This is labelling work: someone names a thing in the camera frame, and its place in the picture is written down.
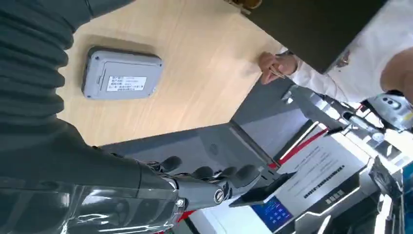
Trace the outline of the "person's left hand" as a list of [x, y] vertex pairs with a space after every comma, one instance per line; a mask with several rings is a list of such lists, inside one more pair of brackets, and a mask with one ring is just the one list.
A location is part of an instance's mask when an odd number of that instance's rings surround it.
[[274, 55], [263, 52], [259, 56], [258, 66], [262, 72], [260, 82], [266, 85], [278, 78], [293, 74], [298, 68], [298, 62], [293, 55]]

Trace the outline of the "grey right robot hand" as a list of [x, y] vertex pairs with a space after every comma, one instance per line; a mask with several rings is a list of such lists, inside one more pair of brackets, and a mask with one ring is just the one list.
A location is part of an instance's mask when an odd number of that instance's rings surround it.
[[260, 171], [167, 175], [132, 158], [88, 146], [76, 128], [0, 126], [3, 234], [156, 234], [187, 210], [214, 207], [251, 189]]

